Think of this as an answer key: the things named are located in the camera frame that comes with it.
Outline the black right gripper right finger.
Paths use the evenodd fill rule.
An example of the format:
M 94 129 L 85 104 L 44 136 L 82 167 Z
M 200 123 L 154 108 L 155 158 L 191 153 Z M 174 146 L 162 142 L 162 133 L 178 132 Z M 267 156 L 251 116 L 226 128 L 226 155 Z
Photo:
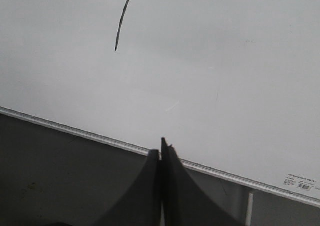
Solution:
M 161 139 L 162 202 L 166 226 L 240 226 L 196 184 L 173 146 Z

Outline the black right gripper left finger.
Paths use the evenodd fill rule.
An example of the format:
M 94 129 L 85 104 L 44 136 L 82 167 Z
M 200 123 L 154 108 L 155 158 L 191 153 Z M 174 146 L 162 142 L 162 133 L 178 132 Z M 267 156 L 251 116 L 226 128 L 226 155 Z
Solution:
M 160 157 L 148 152 L 143 168 L 126 193 L 101 216 L 95 226 L 160 225 Z

